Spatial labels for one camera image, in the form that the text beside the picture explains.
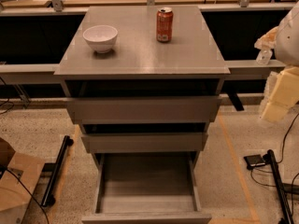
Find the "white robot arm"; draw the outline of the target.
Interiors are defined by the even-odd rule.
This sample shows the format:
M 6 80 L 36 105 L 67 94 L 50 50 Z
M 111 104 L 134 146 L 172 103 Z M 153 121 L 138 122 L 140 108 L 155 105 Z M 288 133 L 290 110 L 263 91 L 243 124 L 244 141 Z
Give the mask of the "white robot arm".
M 274 123 L 299 102 L 299 2 L 279 26 L 258 38 L 254 47 L 273 49 L 276 59 L 286 65 L 280 73 L 268 77 L 261 102 L 260 119 Z

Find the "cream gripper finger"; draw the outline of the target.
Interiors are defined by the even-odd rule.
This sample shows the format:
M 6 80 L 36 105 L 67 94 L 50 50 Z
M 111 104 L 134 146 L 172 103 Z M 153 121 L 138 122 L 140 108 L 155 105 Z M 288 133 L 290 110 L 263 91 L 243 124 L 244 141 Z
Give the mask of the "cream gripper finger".
M 262 35 L 254 44 L 256 49 L 273 49 L 276 45 L 276 35 L 278 27 L 274 27 L 266 34 Z
M 280 73 L 271 72 L 261 102 L 261 119 L 268 122 L 282 120 L 299 102 L 299 68 L 287 66 Z

